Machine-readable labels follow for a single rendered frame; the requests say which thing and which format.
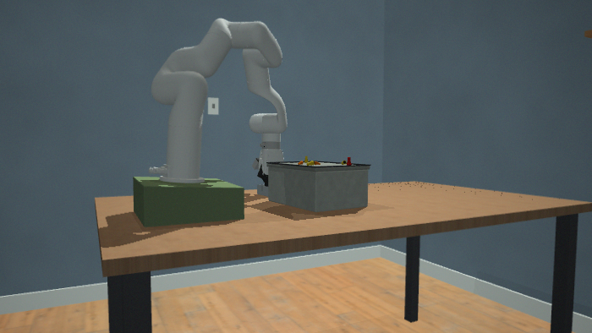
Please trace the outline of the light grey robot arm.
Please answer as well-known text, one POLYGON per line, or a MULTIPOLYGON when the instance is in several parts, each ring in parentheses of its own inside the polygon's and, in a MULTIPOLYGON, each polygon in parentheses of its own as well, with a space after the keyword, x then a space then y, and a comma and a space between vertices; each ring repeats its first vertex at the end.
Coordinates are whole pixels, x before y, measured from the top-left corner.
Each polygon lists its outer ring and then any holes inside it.
POLYGON ((149 168, 150 174, 161 175, 161 181, 205 181, 200 177, 202 120, 208 93, 205 78, 215 74, 231 48, 243 49, 248 90, 267 99, 277 111, 253 115, 249 127, 254 133, 264 133, 261 149, 281 149, 281 133, 287 128, 286 108, 281 96, 271 87, 268 70, 281 65, 281 48, 260 21, 216 19, 199 45, 173 52, 152 81, 154 99, 163 105, 173 105, 168 119, 167 163, 149 168))

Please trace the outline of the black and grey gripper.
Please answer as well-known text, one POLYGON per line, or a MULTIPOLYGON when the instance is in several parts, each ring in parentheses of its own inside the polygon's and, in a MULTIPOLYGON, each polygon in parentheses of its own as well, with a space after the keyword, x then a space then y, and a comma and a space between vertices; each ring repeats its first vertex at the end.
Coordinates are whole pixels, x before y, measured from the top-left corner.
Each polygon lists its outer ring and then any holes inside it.
POLYGON ((280 162, 283 160, 283 153, 281 149, 261 149, 259 158, 259 172, 257 177, 260 177, 265 186, 268 187, 268 166, 267 162, 280 162), (264 174, 264 176, 262 175, 264 174))

